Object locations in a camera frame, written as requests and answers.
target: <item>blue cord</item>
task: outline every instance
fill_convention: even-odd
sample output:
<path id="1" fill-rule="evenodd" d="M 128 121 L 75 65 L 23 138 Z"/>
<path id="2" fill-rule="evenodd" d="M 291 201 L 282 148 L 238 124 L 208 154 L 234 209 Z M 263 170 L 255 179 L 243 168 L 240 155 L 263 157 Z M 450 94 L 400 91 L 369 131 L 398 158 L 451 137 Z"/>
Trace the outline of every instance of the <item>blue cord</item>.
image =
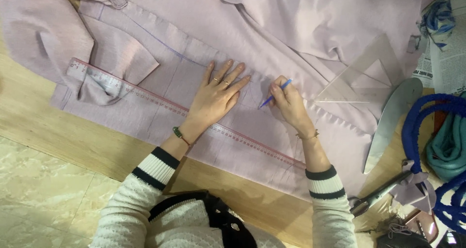
<path id="1" fill-rule="evenodd" d="M 446 101 L 445 104 L 437 104 L 428 106 L 421 110 L 421 108 L 428 102 L 434 101 Z M 419 98 L 411 107 L 411 110 L 406 116 L 405 124 L 401 131 L 401 141 L 405 154 L 408 159 L 414 161 L 414 165 L 411 167 L 411 171 L 416 174 L 422 172 L 421 160 L 419 155 L 419 145 L 417 140 L 419 138 L 419 128 L 422 121 L 432 112 L 435 111 L 447 111 L 459 116 L 466 117 L 466 99 L 448 94 L 432 94 Z M 452 189 L 456 189 L 455 193 L 451 198 L 451 205 L 445 205 L 440 202 L 444 194 Z M 442 221 L 446 226 L 452 230 L 466 234 L 466 230 L 459 226 L 459 221 L 466 222 L 466 207 L 461 205 L 461 200 L 466 193 L 466 171 L 459 174 L 451 181 L 444 183 L 437 190 L 437 201 L 433 211 L 435 215 Z M 444 212 L 451 215 L 451 219 L 447 218 Z"/>

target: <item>ruler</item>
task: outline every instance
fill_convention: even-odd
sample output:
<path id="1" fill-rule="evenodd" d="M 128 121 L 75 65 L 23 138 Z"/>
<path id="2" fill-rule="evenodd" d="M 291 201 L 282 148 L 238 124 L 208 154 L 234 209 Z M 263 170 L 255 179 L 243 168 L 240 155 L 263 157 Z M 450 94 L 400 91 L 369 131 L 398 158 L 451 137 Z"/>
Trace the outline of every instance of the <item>ruler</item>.
<path id="1" fill-rule="evenodd" d="M 87 81 L 87 83 L 94 84 L 96 88 L 104 90 L 114 98 L 120 98 L 137 104 L 147 104 L 149 107 L 163 107 L 168 109 L 172 114 L 178 114 L 183 117 L 188 116 L 189 109 L 76 58 L 71 60 L 67 76 L 83 81 L 85 78 L 92 78 L 93 81 Z M 230 142 L 250 147 L 264 156 L 277 159 L 291 166 L 302 169 L 306 168 L 305 163 L 218 123 L 210 126 L 206 133 L 217 133 L 217 136 L 225 136 Z"/>

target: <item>pen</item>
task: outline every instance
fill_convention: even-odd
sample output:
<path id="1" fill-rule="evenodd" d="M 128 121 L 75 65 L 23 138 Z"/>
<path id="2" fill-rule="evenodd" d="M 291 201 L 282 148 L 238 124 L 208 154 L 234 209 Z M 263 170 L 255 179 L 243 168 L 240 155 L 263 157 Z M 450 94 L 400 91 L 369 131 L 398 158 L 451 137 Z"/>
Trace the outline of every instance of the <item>pen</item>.
<path id="1" fill-rule="evenodd" d="M 288 84 L 291 83 L 292 80 L 293 80 L 292 78 L 290 78 L 289 80 L 287 80 L 287 82 L 285 82 L 283 85 L 280 86 L 280 89 L 283 90 Z M 270 96 L 270 97 L 269 97 L 268 99 L 266 99 L 265 102 L 262 103 L 262 105 L 260 105 L 257 109 L 262 108 L 262 106 L 264 106 L 265 104 L 267 104 L 267 103 L 268 103 L 269 101 L 271 101 L 273 98 L 274 98 L 273 96 Z"/>

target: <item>person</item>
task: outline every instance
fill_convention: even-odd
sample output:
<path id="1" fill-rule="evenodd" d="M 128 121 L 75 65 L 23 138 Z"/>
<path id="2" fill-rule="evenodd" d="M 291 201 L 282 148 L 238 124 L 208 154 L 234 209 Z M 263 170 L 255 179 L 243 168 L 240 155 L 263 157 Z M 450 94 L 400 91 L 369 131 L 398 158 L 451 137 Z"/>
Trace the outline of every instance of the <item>person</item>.
<path id="1" fill-rule="evenodd" d="M 156 147 L 127 178 L 101 211 L 90 247 L 99 248 L 283 248 L 276 237 L 244 222 L 220 198 L 207 191 L 163 195 L 179 161 L 196 139 L 218 122 L 240 97 L 251 76 L 233 83 L 245 64 L 229 74 L 228 60 L 211 79 L 212 61 L 204 74 L 189 115 L 160 147 Z M 278 107 L 284 119 L 302 140 L 306 176 L 314 214 L 314 247 L 357 247 L 353 215 L 335 168 L 323 151 L 317 130 L 303 99 L 283 76 L 270 85 L 271 107 Z"/>

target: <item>hand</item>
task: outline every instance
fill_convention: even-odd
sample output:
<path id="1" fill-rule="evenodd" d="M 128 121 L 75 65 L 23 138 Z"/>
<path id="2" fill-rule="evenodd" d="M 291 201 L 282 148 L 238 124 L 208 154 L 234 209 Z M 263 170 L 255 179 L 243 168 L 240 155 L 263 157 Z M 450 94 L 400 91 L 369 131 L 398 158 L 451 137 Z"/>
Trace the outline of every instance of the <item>hand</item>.
<path id="1" fill-rule="evenodd" d="M 303 98 L 293 84 L 288 84 L 283 90 L 280 86 L 287 82 L 284 76 L 278 77 L 270 84 L 270 93 L 274 99 L 269 102 L 270 107 L 277 106 L 283 118 L 293 126 L 302 138 L 311 138 L 316 129 L 304 107 Z"/>
<path id="2" fill-rule="evenodd" d="M 192 101 L 188 117 L 179 127 L 183 137 L 189 143 L 193 143 L 208 127 L 217 123 L 233 108 L 240 97 L 240 90 L 251 79 L 251 76 L 248 75 L 232 84 L 245 68 L 244 63 L 240 63 L 230 74 L 225 76 L 232 64 L 233 60 L 225 62 L 210 82 L 215 64 L 212 61 L 207 66 L 199 90 Z"/>

